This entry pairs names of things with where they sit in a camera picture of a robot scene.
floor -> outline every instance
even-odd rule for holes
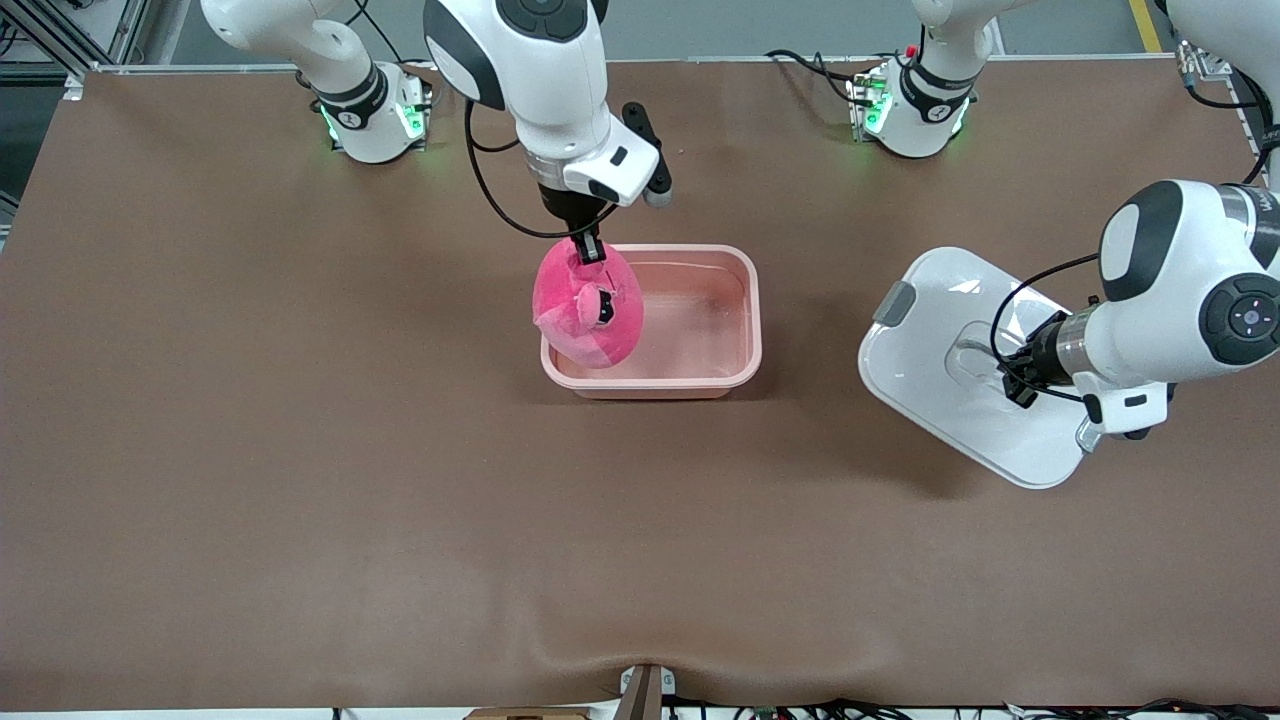
[[[355,10],[355,1],[344,0],[330,17],[346,20]],[[421,3],[369,0],[369,14],[401,58],[426,56]],[[1139,23],[1146,15],[1156,32],[1144,40]],[[1011,55],[1128,54],[1156,45],[1167,49],[1162,20],[1151,0],[1038,0],[1004,14],[1000,28],[1005,53]],[[375,59],[394,58],[366,18],[351,26]],[[614,60],[745,58],[776,47],[838,56],[904,47],[918,32],[908,0],[613,0],[604,42]],[[134,60],[180,65],[278,61],[221,42],[204,20],[200,0],[152,0]],[[0,61],[0,190],[20,199],[60,90],[4,87],[4,65]]]

circular button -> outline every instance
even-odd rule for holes
[[[526,10],[535,15],[549,15],[564,4],[564,0],[520,0]]]
[[[1247,295],[1231,305],[1226,322],[1236,337],[1265,338],[1276,328],[1276,304],[1265,295]]]

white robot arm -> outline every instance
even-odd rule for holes
[[[891,59],[872,70],[855,97],[872,108],[860,113],[861,129],[906,158],[942,150],[960,131],[969,95],[995,51],[993,19],[1034,0],[911,0],[924,38],[916,54]]]
[[[1248,74],[1268,99],[1280,97],[1280,0],[1157,0],[1190,44]],[[1280,127],[1266,128],[1262,145],[1280,143]],[[1276,177],[1280,152],[1267,172]]]
[[[467,99],[516,120],[548,210],[582,228],[608,202],[669,199],[669,177],[644,108],[626,123],[605,104],[600,19],[607,0],[426,0],[426,44],[440,74]],[[584,261],[603,252],[591,233]]]
[[[296,64],[352,159],[385,163],[424,140],[429,99],[421,79],[374,63],[351,28],[323,19],[339,3],[201,0],[201,9],[228,45]]]
[[[1106,302],[1057,315],[1009,365],[1006,389],[1074,386],[1103,433],[1166,418],[1169,386],[1235,373],[1280,348],[1280,200],[1248,186],[1162,181],[1111,217],[1100,270]]]

wire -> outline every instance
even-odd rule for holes
[[[771,50],[771,51],[765,53],[764,56],[765,58],[774,58],[774,59],[776,58],[788,58],[791,60],[795,60],[796,63],[800,63],[800,67],[803,67],[804,69],[806,69],[806,70],[809,70],[812,73],[828,74],[832,78],[838,79],[838,81],[849,82],[849,81],[854,79],[854,76],[846,76],[846,74],[841,74],[841,73],[832,73],[829,70],[828,72],[823,72],[822,68],[819,68],[814,63],[810,63],[808,58],[800,56],[800,54],[795,53],[794,50],[782,50],[782,49],[780,49],[780,50]]]
[[[9,23],[9,20],[0,18],[0,55],[4,55],[9,50],[13,50],[13,45],[18,42],[18,26]]]
[[[489,147],[488,145],[480,145],[479,142],[474,142],[472,143],[472,146],[476,150],[481,151],[481,152],[506,152],[507,150],[511,150],[512,147],[515,147],[517,145],[520,145],[520,138],[518,137],[516,140],[512,140],[511,142],[508,142],[506,145],[499,145],[497,147]]]
[[[480,172],[480,161],[476,159],[476,141],[475,137],[471,135],[471,114],[472,111],[475,111],[475,106],[476,104],[474,100],[467,100],[466,110],[462,114],[462,133],[466,136],[467,158],[471,160],[471,172],[475,173],[476,182],[480,184],[480,192],[484,193],[484,199],[489,201],[489,206],[493,208],[493,211],[497,213],[498,217],[502,218],[503,222],[506,222],[508,225],[516,228],[517,231],[530,237],[538,237],[541,240],[559,240],[564,236],[582,234],[594,231],[595,228],[600,227],[600,223],[604,222],[605,218],[612,215],[613,211],[618,209],[617,204],[611,204],[608,208],[604,209],[603,213],[596,215],[595,219],[588,223],[586,225],[567,232],[538,232],[529,229],[525,225],[511,219],[511,215],[504,213],[502,210],[502,206],[499,206],[498,201],[493,197],[493,192],[489,190],[489,183],[484,181],[484,173]]]
[[[823,76],[824,78],[827,78],[827,85],[831,86],[831,91],[835,92],[845,102],[849,102],[850,105],[858,105],[859,108],[870,108],[872,106],[872,101],[870,100],[861,100],[861,99],[850,97],[849,94],[846,94],[844,90],[840,88],[840,86],[836,85],[837,79],[841,81],[841,82],[852,82],[854,76],[846,76],[846,74],[842,74],[842,73],[833,73],[833,72],[831,72],[831,69],[827,67],[827,61],[822,59],[822,53],[814,53],[813,54],[813,63],[810,63],[809,60],[801,58],[797,53],[795,53],[792,50],[771,50],[771,51],[765,53],[764,56],[765,58],[790,58],[790,59],[795,60],[796,63],[799,63],[800,67],[803,67],[804,69],[806,69],[806,70],[809,70],[812,73],[818,73],[818,74]]]
[[[1032,382],[1028,382],[1028,380],[1023,379],[1021,375],[1019,375],[1018,373],[1015,373],[1014,369],[1009,366],[1009,363],[1005,359],[1005,356],[1001,355],[1000,350],[996,348],[996,331],[1000,329],[1000,318],[1005,314],[1005,307],[1009,307],[1009,304],[1014,301],[1014,297],[1016,297],[1019,292],[1027,290],[1032,284],[1034,284],[1034,283],[1037,283],[1037,282],[1039,282],[1039,281],[1042,281],[1042,279],[1044,279],[1044,278],[1047,278],[1047,277],[1050,277],[1052,274],[1061,273],[1062,270],[1070,270],[1071,268],[1075,268],[1078,265],[1084,265],[1085,263],[1092,263],[1092,261],[1094,261],[1097,259],[1098,259],[1098,254],[1097,252],[1091,252],[1089,255],[1085,255],[1083,258],[1076,258],[1075,260],[1070,260],[1068,263],[1062,263],[1061,265],[1053,265],[1052,268],[1050,268],[1050,269],[1047,269],[1047,270],[1044,270],[1042,273],[1036,273],[1029,279],[1024,281],[1021,284],[1019,284],[1016,288],[1014,288],[1012,292],[1010,292],[1009,295],[1005,296],[1005,300],[1000,304],[1000,307],[996,310],[995,319],[991,320],[991,338],[989,338],[989,342],[991,342],[991,355],[996,359],[996,363],[1000,364],[1000,369],[1001,370],[1004,370],[1011,378],[1014,378],[1015,380],[1020,382],[1021,384],[1024,384],[1024,386],[1027,386],[1027,387],[1029,387],[1029,388],[1032,388],[1034,391],[1039,391],[1039,392],[1043,392],[1044,395],[1050,395],[1050,396],[1053,396],[1053,397],[1061,397],[1062,400],[1073,400],[1075,402],[1084,402],[1084,400],[1082,397],[1076,396],[1076,395],[1069,395],[1069,393],[1060,392],[1060,391],[1056,391],[1053,388],[1050,388],[1050,387],[1046,387],[1046,386],[1041,386],[1041,384],[1037,384],[1037,383],[1032,383]]]
[[[365,19],[369,20],[369,24],[374,26],[374,31],[378,32],[378,36],[383,38],[383,44],[387,45],[387,49],[392,51],[392,55],[396,58],[396,63],[397,64],[404,63],[404,59],[401,58],[399,50],[396,49],[396,45],[390,41],[389,37],[387,37],[387,33],[383,32],[383,26],[378,24],[378,20],[375,20],[374,17],[369,14],[369,0],[364,0],[364,3],[361,3],[361,0],[352,0],[352,1],[356,4],[356,8],[358,8],[358,10],[356,10],[356,14],[352,15],[351,19],[348,19],[342,24],[349,26],[351,23],[360,19],[361,15],[364,15]]]
[[[1187,87],[1187,94],[1190,95],[1192,99],[1199,102],[1201,105],[1206,105],[1208,108],[1217,108],[1219,110],[1243,110],[1244,108],[1258,106],[1257,102],[1219,102],[1217,100],[1210,100],[1208,97],[1204,97],[1203,95],[1197,92],[1194,85]]]
[[[1271,159],[1270,150],[1263,150],[1262,152],[1258,152],[1258,161],[1253,164],[1253,169],[1249,170],[1249,174],[1245,176],[1243,181],[1240,181],[1240,184],[1253,184],[1253,181],[1258,179],[1258,176],[1262,174],[1262,168],[1267,167],[1267,160],[1270,159]]]
[[[1262,91],[1262,87],[1258,86],[1257,81],[1254,81],[1252,77],[1249,77],[1247,73],[1239,69],[1236,69],[1235,72],[1240,76],[1240,79],[1244,81],[1244,85],[1249,88],[1249,92],[1253,95],[1253,100],[1258,108],[1258,114],[1262,118],[1263,129],[1270,128],[1271,123],[1275,122],[1275,118],[1271,114],[1272,111],[1271,99],[1267,97],[1267,94]],[[1253,183],[1253,181],[1258,179],[1258,176],[1262,174],[1262,170],[1263,168],[1266,168],[1267,160],[1270,159],[1271,159],[1271,150],[1270,149],[1261,150],[1258,152],[1258,160],[1253,164],[1253,169],[1249,170],[1249,174],[1244,178],[1242,184],[1251,184]]]

pink plush toy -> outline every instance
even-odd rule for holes
[[[564,238],[538,268],[534,324],[552,347],[579,365],[612,368],[640,342],[640,282],[612,246],[604,245],[603,263],[584,265],[573,241]]]

